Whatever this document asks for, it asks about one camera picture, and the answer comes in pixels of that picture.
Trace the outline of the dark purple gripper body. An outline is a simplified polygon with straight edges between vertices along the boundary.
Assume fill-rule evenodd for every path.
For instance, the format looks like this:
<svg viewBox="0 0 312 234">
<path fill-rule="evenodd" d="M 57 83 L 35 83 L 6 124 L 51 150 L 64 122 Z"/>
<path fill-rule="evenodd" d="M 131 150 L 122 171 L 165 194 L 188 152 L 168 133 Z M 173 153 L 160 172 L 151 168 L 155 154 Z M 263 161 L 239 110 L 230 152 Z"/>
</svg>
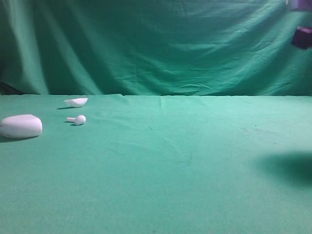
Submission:
<svg viewBox="0 0 312 234">
<path fill-rule="evenodd" d="M 298 26 L 292 39 L 292 45 L 304 50 L 311 48 L 312 28 Z"/>
</svg>

